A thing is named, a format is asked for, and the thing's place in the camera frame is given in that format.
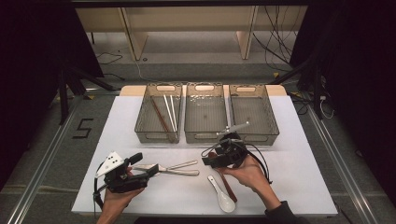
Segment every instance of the ladle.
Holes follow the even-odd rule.
[[[226,213],[231,213],[235,209],[235,203],[233,200],[227,194],[221,191],[213,175],[208,176],[207,179],[209,179],[210,183],[212,183],[213,187],[215,187],[221,210]]]

